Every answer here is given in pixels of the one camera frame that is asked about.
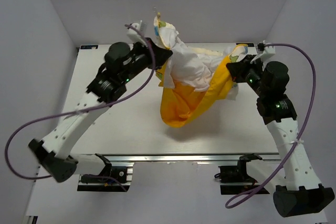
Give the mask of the yellow cream dinosaur print jacket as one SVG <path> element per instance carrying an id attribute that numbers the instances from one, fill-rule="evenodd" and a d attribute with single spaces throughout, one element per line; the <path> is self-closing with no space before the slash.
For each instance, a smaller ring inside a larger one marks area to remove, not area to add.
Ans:
<path id="1" fill-rule="evenodd" d="M 226 68 L 248 53 L 248 47 L 228 47 L 223 53 L 190 47 L 181 41 L 174 25 L 156 14 L 154 32 L 157 45 L 173 54 L 156 71 L 163 88 L 160 114 L 170 127 L 183 127 L 207 111 L 217 100 L 235 100 L 239 87 Z"/>

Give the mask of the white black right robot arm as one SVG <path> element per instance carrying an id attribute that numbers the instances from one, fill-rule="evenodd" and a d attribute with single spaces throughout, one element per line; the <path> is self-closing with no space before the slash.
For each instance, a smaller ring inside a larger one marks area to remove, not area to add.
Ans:
<path id="1" fill-rule="evenodd" d="M 238 177 L 252 178 L 260 185 L 248 196 L 267 190 L 282 217 L 321 212 L 335 199 L 332 188 L 324 187 L 314 172 L 298 129 L 297 114 L 285 94 L 289 82 L 288 68 L 271 61 L 265 66 L 252 55 L 226 65 L 233 81 L 248 84 L 257 94 L 257 110 L 275 141 L 281 162 L 273 170 L 257 156 L 239 159 Z"/>

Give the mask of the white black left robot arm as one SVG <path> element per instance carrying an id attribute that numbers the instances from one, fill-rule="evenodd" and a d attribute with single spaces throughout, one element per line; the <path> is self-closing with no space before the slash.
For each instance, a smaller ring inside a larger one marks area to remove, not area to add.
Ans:
<path id="1" fill-rule="evenodd" d="M 110 178 L 111 163 L 101 154 L 73 154 L 74 145 L 102 114 L 126 93 L 127 83 L 146 68 L 160 69 L 172 51 L 157 46 L 150 38 L 150 47 L 141 42 L 129 46 L 116 42 L 109 47 L 97 75 L 76 106 L 57 127 L 41 140 L 28 144 L 40 165 L 58 183 L 74 174 L 89 175 L 104 182 Z"/>

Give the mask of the blue left corner label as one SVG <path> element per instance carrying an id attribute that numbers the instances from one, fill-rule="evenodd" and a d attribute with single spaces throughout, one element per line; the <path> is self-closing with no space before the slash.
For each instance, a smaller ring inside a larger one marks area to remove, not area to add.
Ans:
<path id="1" fill-rule="evenodd" d="M 97 49 L 98 45 L 81 45 L 80 50 L 92 50 Z"/>

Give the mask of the aluminium front table rail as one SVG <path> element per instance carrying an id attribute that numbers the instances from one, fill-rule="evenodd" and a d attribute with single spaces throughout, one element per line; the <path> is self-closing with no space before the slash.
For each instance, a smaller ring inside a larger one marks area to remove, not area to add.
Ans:
<path id="1" fill-rule="evenodd" d="M 103 156 L 108 159 L 113 166 L 120 163 L 122 166 L 127 166 L 137 162 L 224 162 L 237 161 L 245 154 L 134 154 L 134 155 L 107 155 Z"/>

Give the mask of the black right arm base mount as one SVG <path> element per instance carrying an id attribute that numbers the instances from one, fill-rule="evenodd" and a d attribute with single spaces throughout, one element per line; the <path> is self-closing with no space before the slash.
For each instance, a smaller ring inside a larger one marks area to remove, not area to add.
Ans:
<path id="1" fill-rule="evenodd" d="M 236 165 L 219 166 L 219 173 L 214 179 L 220 182 L 221 195 L 236 195 L 258 187 L 257 181 L 247 175 L 246 163 L 254 160 L 263 160 L 257 154 L 241 156 Z"/>

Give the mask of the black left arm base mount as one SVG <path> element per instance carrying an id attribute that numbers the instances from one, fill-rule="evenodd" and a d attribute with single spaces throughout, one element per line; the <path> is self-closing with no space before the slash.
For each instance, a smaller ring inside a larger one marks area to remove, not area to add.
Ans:
<path id="1" fill-rule="evenodd" d="M 104 175 L 80 175 L 77 191 L 126 193 L 132 174 L 130 166 L 112 166 Z"/>

